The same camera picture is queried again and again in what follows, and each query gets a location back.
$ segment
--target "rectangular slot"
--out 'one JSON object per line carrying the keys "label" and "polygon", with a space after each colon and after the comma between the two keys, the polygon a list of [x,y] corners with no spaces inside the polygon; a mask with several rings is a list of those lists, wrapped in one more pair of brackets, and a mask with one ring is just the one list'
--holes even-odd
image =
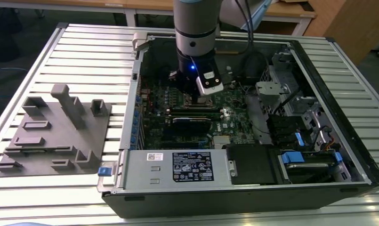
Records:
{"label": "rectangular slot", "polygon": [[346,175],[344,172],[342,173],[342,178],[343,178],[343,180],[347,180],[347,175]]}
{"label": "rectangular slot", "polygon": [[23,166],[16,161],[0,163],[0,172],[16,172],[20,171]]}
{"label": "rectangular slot", "polygon": [[74,163],[68,159],[52,159],[51,163],[52,163],[51,167],[56,171],[59,171],[59,170],[71,170],[71,169],[75,168]]}
{"label": "rectangular slot", "polygon": [[51,123],[50,121],[27,121],[23,126],[26,130],[31,129],[50,129]]}
{"label": "rectangular slot", "polygon": [[59,164],[66,164],[67,160],[52,160],[52,164],[59,165]]}
{"label": "rectangular slot", "polygon": [[90,109],[95,117],[102,117],[108,114],[108,110],[103,100],[92,100]]}
{"label": "rectangular slot", "polygon": [[75,146],[66,146],[66,147],[56,147],[55,148],[55,153],[60,154],[60,155],[72,155],[76,154],[76,148]]}
{"label": "rectangular slot", "polygon": [[43,137],[18,137],[14,144],[18,146],[43,145],[46,140]]}
{"label": "rectangular slot", "polygon": [[75,157],[75,163],[79,165],[80,168],[91,168],[96,166],[100,159],[96,157],[94,152],[90,150],[87,152],[87,156],[83,154],[80,150],[78,150],[76,157]]}

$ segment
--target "black cable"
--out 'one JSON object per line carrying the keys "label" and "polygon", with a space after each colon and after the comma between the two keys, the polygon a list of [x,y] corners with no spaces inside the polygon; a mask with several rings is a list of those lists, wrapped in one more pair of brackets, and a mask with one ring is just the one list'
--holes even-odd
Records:
{"label": "black cable", "polygon": [[262,132],[262,133],[266,133],[266,134],[271,135],[271,133],[264,132],[263,130],[260,130],[260,129],[259,129],[259,128],[254,125],[252,121],[250,121],[250,122],[251,122],[252,127],[254,127],[256,130],[259,130],[259,132]]}
{"label": "black cable", "polygon": [[239,52],[239,54],[243,54],[254,46],[254,37],[252,37],[252,34],[251,34],[251,26],[248,24],[248,19],[247,19],[247,16],[246,16],[246,12],[244,12],[244,9],[242,8],[240,4],[239,4],[239,0],[235,0],[235,3],[238,5],[238,7],[239,7],[239,10],[240,10],[242,16],[244,17],[244,21],[246,21],[246,25],[247,25],[248,45],[247,45],[247,48],[243,51]]}
{"label": "black cable", "polygon": [[314,140],[312,140],[312,143],[311,143],[311,151],[314,151],[314,149],[315,149],[315,143],[316,143],[316,140],[318,140],[318,137],[319,137],[319,133],[320,133],[320,131],[322,131],[326,127],[327,127],[327,126],[323,125],[323,126],[319,127],[319,129],[318,129],[316,135],[315,135]]}
{"label": "black cable", "polygon": [[254,45],[254,22],[252,22],[252,15],[251,15],[251,8],[250,8],[250,3],[248,3],[248,0],[244,1],[246,2],[246,6],[247,6],[247,13],[248,13],[248,24],[250,24],[250,27],[251,27],[251,41],[252,41],[252,45]]}
{"label": "black cable", "polygon": [[287,97],[287,99],[279,104],[279,106],[276,107],[276,109],[272,111],[272,114],[276,114],[278,110],[291,101],[291,99],[295,97],[295,95],[298,94],[298,92],[302,90],[300,87],[298,87],[298,89],[290,94],[290,96]]}

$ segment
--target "aluminum extrusion table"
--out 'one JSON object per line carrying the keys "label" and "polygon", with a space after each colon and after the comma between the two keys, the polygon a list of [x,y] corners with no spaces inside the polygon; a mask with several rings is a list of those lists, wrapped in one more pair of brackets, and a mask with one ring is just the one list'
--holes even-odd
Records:
{"label": "aluminum extrusion table", "polygon": [[[112,103],[103,161],[115,161],[132,72],[135,32],[174,34],[171,29],[70,24],[56,28],[30,73],[0,117],[0,159],[23,118],[28,96],[50,95],[55,83],[67,83],[82,102]],[[222,32],[222,36],[246,34]],[[326,81],[351,124],[379,165],[379,96],[335,42],[324,38],[255,35],[296,39]],[[112,184],[112,178],[104,181]],[[50,225],[378,225],[379,192],[344,199],[319,210],[232,214],[187,218],[120,219],[96,190],[98,175],[0,178],[0,226],[36,222]]]}

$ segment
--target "wire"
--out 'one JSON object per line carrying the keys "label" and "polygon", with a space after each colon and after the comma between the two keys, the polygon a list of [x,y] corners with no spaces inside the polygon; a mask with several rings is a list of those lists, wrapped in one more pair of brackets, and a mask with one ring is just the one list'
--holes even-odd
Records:
{"label": "wire", "polygon": [[252,125],[252,127],[259,131],[259,132],[262,132],[262,133],[266,133],[266,134],[268,134],[268,135],[271,135],[271,133],[268,133],[268,132],[264,132],[263,130],[260,130],[255,125],[254,125],[254,123],[252,123],[252,121],[250,121],[251,122],[251,125]]}
{"label": "wire", "polygon": [[319,137],[319,133],[320,133],[320,131],[322,131],[326,127],[328,127],[328,126],[323,125],[323,126],[319,127],[319,129],[318,129],[316,135],[315,135],[314,140],[312,140],[312,143],[311,143],[311,152],[312,152],[312,150],[315,149],[315,143],[316,143],[316,140],[318,140],[318,137]]}
{"label": "wire", "polygon": [[330,135],[330,132],[327,132],[327,136],[331,138],[331,141],[328,142],[328,144],[326,144],[323,150],[328,150],[330,146],[335,143],[335,138],[332,137],[332,135]]}
{"label": "wire", "polygon": [[195,64],[195,60],[192,59],[191,56],[190,56],[190,58],[191,58],[191,61],[192,61],[194,66],[195,66],[195,69],[196,69],[196,72],[198,72],[198,76],[200,76],[200,73],[199,73],[199,71],[198,71],[198,66],[196,66],[196,64]]}
{"label": "wire", "polygon": [[19,68],[19,67],[3,67],[0,68],[0,70],[22,70],[22,71],[28,72],[28,70],[26,70],[24,68]]}
{"label": "wire", "polygon": [[272,111],[272,114],[276,114],[278,110],[291,101],[291,99],[295,97],[295,95],[298,94],[298,92],[302,90],[300,87],[298,87],[298,89],[290,94],[290,96],[287,97],[287,99],[279,104],[279,106],[276,107],[276,109]]}
{"label": "wire", "polygon": [[247,6],[247,13],[248,13],[248,24],[250,24],[250,27],[251,27],[251,31],[250,31],[251,41],[252,41],[252,44],[254,44],[254,21],[252,21],[251,8],[250,8],[248,0],[246,0],[246,6]]}
{"label": "wire", "polygon": [[248,33],[248,45],[247,45],[247,48],[243,51],[239,52],[239,54],[243,54],[254,46],[254,37],[251,35],[251,26],[248,24],[248,19],[247,19],[247,16],[246,16],[246,12],[244,12],[244,9],[240,6],[239,0],[235,0],[235,3],[238,5],[238,7],[239,7],[242,16],[244,17],[244,21],[246,21],[246,25],[247,25],[247,33]]}

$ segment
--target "warning label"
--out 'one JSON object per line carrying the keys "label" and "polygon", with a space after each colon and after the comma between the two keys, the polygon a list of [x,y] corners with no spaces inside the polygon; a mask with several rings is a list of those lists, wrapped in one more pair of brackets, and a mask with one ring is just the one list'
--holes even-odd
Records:
{"label": "warning label", "polygon": [[214,181],[210,152],[172,153],[172,175],[175,182]]}

